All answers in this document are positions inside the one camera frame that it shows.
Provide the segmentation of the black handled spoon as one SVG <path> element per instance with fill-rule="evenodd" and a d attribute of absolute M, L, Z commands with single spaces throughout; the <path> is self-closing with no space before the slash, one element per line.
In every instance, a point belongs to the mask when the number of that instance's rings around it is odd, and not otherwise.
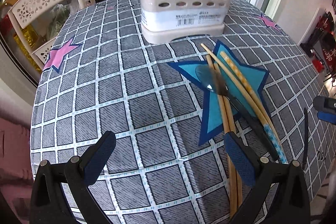
<path fill-rule="evenodd" d="M 307 163 L 307 152 L 308 152 L 308 144 L 309 144 L 309 124 L 308 124 L 308 114 L 307 108 L 305 107 L 303 110 L 304 113 L 304 146 L 303 146 L 303 157 L 302 157 L 302 169 L 304 170 Z"/>

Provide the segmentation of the blue star mat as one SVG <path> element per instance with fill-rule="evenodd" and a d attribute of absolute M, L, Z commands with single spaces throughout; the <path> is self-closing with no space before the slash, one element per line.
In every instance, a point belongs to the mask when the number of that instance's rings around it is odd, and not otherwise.
<path fill-rule="evenodd" d="M 228 57 L 234 62 L 234 64 L 240 69 L 245 78 L 249 81 L 257 97 L 262 102 L 265 110 L 268 110 L 268 107 L 262 95 L 262 90 L 269 76 L 269 71 L 264 68 L 241 63 L 234 55 L 234 53 L 227 46 L 225 46 L 222 41 L 218 40 L 213 49 L 213 53 L 221 61 L 224 61 L 224 59 L 220 55 L 221 51 L 225 52 Z M 169 62 L 168 65 L 178 71 L 181 75 L 185 76 L 191 83 L 196 85 L 203 92 L 203 113 L 201 129 L 199 133 L 199 145 L 203 145 L 210 139 L 223 132 L 223 122 L 221 118 L 218 97 L 214 92 L 208 90 L 201 83 L 195 72 L 197 66 L 206 65 L 206 62 L 181 61 L 177 63 Z"/>

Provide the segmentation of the pink plastic stool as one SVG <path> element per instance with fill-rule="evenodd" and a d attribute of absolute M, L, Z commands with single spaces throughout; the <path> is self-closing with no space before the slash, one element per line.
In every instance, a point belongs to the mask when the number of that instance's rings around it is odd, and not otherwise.
<path fill-rule="evenodd" d="M 1 119 L 1 194 L 15 215 L 29 220 L 33 173 L 30 131 Z"/>

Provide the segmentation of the blue translucent spoon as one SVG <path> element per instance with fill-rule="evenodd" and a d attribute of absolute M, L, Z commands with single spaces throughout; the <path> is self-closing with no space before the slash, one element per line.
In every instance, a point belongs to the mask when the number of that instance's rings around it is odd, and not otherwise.
<path fill-rule="evenodd" d="M 278 160 L 279 155 L 270 139 L 267 137 L 261 123 L 257 118 L 250 115 L 248 110 L 234 97 L 228 90 L 224 77 L 220 72 L 210 68 L 208 65 L 198 65 L 195 68 L 195 74 L 198 79 L 208 90 L 215 92 L 218 95 L 225 96 L 229 99 L 234 108 L 242 115 L 242 117 L 254 130 L 261 143 L 267 148 L 273 160 Z"/>

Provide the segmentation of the pink star mat right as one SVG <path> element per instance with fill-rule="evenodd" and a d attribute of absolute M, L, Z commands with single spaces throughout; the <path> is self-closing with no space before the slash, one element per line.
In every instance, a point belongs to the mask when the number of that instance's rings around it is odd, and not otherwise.
<path fill-rule="evenodd" d="M 278 32 L 281 32 L 281 30 L 278 27 L 277 23 L 275 23 L 272 19 L 269 19 L 264 14 L 257 15 L 256 18 L 262 20 L 266 27 L 270 27 L 270 28 L 273 28 L 273 29 L 277 30 Z"/>

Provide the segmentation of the bamboo chopstick pair member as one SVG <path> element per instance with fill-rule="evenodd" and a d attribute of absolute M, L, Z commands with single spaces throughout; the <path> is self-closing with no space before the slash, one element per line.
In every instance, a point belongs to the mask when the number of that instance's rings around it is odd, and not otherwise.
<path fill-rule="evenodd" d="M 214 64 L 214 68 L 217 72 L 219 72 L 219 66 L 217 64 Z M 235 162 L 238 159 L 239 152 L 240 152 L 240 147 L 237 144 L 236 141 L 236 131 L 235 131 L 235 125 L 234 125 L 234 118 L 232 115 L 232 110 L 231 110 L 231 105 L 229 102 L 229 99 L 225 96 L 224 97 L 224 103 L 226 105 L 226 112 L 228 116 L 228 121 L 230 124 L 230 132 L 224 133 L 224 143 L 225 143 L 225 148 L 227 151 L 228 156 L 230 157 L 235 169 Z M 243 202 L 243 192 L 242 192 L 242 179 L 240 178 L 240 175 L 238 173 L 238 170 L 236 169 L 236 178 L 237 178 L 237 194 L 238 194 L 238 208 Z"/>

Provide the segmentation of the pink star mat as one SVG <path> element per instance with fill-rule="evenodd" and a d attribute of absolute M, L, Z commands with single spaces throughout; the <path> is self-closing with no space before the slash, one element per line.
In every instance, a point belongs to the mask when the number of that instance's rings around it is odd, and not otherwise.
<path fill-rule="evenodd" d="M 60 48 L 50 50 L 49 57 L 43 68 L 44 71 L 46 71 L 47 69 L 53 69 L 54 71 L 59 73 L 60 67 L 64 61 L 65 56 L 81 45 L 81 44 L 74 44 L 73 40 L 74 37 L 70 38 Z"/>
<path fill-rule="evenodd" d="M 281 32 L 281 30 L 278 27 L 277 23 L 275 23 L 272 19 L 269 19 L 264 14 L 257 15 L 256 18 L 262 20 L 266 27 L 270 27 L 270 28 L 273 28 L 273 29 L 277 30 L 278 32 Z"/>

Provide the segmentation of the grey checked tablecloth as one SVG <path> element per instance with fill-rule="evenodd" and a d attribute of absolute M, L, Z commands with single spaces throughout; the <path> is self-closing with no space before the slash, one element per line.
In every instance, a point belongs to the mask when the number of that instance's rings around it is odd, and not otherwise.
<path fill-rule="evenodd" d="M 33 172 L 42 160 L 81 156 L 112 131 L 116 148 L 89 189 L 113 223 L 227 223 L 223 134 L 199 145 L 203 92 L 168 65 L 203 61 L 220 40 L 240 62 L 269 71 L 262 96 L 290 161 L 303 157 L 307 108 L 305 180 L 310 199 L 323 204 L 335 127 L 317 118 L 313 99 L 328 91 L 305 53 L 261 14 L 232 0 L 220 36 L 161 45 L 143 38 L 139 0 L 108 0 L 70 16 L 52 49 L 72 37 L 81 45 L 59 73 L 42 73 L 31 122 Z"/>

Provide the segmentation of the short bamboo chopstick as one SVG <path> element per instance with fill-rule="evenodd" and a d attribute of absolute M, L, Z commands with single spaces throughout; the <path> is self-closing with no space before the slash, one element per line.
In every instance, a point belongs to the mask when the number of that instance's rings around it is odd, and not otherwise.
<path fill-rule="evenodd" d="M 224 103 L 223 92 L 221 90 L 221 84 L 217 78 L 217 71 L 214 68 L 211 56 L 207 55 L 206 60 L 210 69 L 210 74 L 213 81 L 214 92 L 218 95 L 218 102 L 220 107 L 221 118 L 223 122 L 224 133 L 230 132 L 230 124 L 228 121 L 228 116 L 226 112 L 226 105 Z M 234 216 L 238 209 L 238 194 L 237 194 L 237 178 L 236 178 L 236 169 L 227 154 L 228 161 L 228 173 L 229 173 L 229 186 L 230 186 L 230 218 Z"/>

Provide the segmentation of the pink star mat left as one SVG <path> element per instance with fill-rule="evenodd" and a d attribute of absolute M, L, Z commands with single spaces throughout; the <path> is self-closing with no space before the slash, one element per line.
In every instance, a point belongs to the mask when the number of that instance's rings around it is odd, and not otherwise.
<path fill-rule="evenodd" d="M 81 44 L 74 44 L 73 40 L 74 37 L 70 38 L 60 48 L 50 50 L 49 57 L 43 68 L 44 71 L 46 71 L 47 69 L 53 69 L 54 71 L 59 73 L 60 67 L 64 61 L 65 56 L 81 45 Z"/>

